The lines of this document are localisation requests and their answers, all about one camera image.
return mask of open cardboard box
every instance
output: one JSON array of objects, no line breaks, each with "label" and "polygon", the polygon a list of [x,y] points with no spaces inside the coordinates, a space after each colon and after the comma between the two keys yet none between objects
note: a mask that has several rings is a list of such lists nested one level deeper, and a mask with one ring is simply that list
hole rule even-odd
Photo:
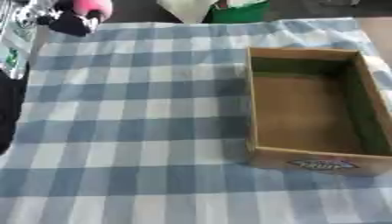
[{"label": "open cardboard box", "polygon": [[392,169],[392,122],[359,52],[250,48],[251,164],[338,174]]}]

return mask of green container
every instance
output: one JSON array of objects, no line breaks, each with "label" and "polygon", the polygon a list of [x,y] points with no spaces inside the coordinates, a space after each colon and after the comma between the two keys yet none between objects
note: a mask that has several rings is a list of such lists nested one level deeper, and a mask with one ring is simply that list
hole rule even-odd
[{"label": "green container", "polygon": [[213,24],[242,24],[263,21],[269,2],[252,3],[238,8],[217,9],[212,6]]}]

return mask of printed logo on box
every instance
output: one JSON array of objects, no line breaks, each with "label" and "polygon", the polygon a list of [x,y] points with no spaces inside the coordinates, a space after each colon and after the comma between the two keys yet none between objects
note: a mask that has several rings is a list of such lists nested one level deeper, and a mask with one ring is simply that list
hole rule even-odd
[{"label": "printed logo on box", "polygon": [[311,171],[336,171],[359,168],[355,164],[341,160],[293,160],[288,162]]}]

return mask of box bottom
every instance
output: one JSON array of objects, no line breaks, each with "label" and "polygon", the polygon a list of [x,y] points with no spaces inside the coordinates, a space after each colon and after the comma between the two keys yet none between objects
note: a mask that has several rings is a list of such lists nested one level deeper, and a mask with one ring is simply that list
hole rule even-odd
[{"label": "box bottom", "polygon": [[255,74],[253,82],[258,146],[364,154],[337,79]]}]

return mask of blue and white gingham cloth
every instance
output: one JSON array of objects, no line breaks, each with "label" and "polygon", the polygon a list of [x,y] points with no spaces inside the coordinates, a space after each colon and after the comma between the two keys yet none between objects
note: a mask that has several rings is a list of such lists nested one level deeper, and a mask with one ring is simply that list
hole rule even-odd
[{"label": "blue and white gingham cloth", "polygon": [[359,49],[392,111],[391,73],[351,18],[53,33],[0,157],[0,223],[392,223],[392,173],[247,166],[247,46]]}]

